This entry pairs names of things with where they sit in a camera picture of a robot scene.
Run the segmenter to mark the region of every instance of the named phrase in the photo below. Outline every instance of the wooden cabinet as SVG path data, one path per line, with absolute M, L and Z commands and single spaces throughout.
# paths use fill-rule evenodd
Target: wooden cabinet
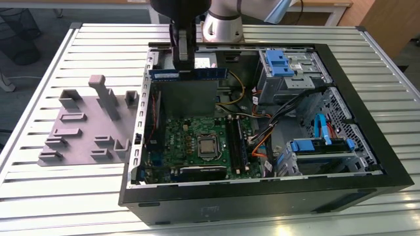
M 420 33 L 419 0 L 352 0 L 339 26 L 364 26 L 390 57 Z

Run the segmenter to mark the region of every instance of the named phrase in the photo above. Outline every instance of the green motherboard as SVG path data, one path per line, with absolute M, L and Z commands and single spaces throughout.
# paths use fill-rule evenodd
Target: green motherboard
M 162 166 L 167 172 L 176 171 L 172 167 L 180 166 L 211 166 L 220 165 L 227 167 L 226 179 L 259 178 L 260 165 L 256 157 L 251 157 L 250 147 L 247 154 L 250 169 L 238 173 L 231 168 L 231 154 L 228 144 L 228 134 L 226 129 L 227 118 L 184 118 L 167 119 L 166 129 L 166 149 L 163 156 L 154 154 L 151 158 L 162 158 Z M 252 126 L 250 118 L 240 119 L 243 137 L 252 135 Z M 176 182 L 171 178 L 171 173 L 158 171 L 155 173 L 158 183 Z

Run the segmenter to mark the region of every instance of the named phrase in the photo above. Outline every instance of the cpu socket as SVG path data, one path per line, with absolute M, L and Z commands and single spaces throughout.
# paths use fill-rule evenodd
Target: cpu socket
M 219 156 L 218 136 L 200 135 L 198 137 L 198 141 L 199 141 L 199 149 L 198 149 L 199 157 L 206 161 L 212 161 Z

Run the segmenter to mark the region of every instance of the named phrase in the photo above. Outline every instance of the metal frame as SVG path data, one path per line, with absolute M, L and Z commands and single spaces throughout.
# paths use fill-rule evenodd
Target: metal frame
M 244 33 L 247 42 L 330 45 L 402 163 L 415 183 L 420 183 L 420 104 L 406 85 L 411 85 L 408 79 L 392 72 L 395 64 L 383 59 L 386 54 L 376 43 L 355 27 L 246 25 Z M 90 95 L 84 83 L 91 73 L 104 73 L 107 86 L 116 92 L 142 91 L 147 44 L 168 42 L 168 26 L 84 24 L 70 39 L 64 40 L 59 59 L 46 74 L 50 79 L 43 80 L 48 83 L 38 89 L 0 156 L 8 158 L 0 174 L 0 235 L 174 235 L 194 231 L 199 235 L 408 236 L 420 232 L 420 184 L 338 213 L 150 227 L 118 206 L 120 164 L 39 167 L 38 145 L 43 145 L 46 135 L 28 132 L 50 132 L 48 119 L 58 114 L 55 96 L 70 88 Z

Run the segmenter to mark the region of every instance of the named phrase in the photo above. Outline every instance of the blue ram stick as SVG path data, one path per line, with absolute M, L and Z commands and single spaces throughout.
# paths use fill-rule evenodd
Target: blue ram stick
M 198 68 L 191 73 L 182 73 L 175 69 L 150 70 L 152 82 L 223 80 L 228 77 L 227 68 Z

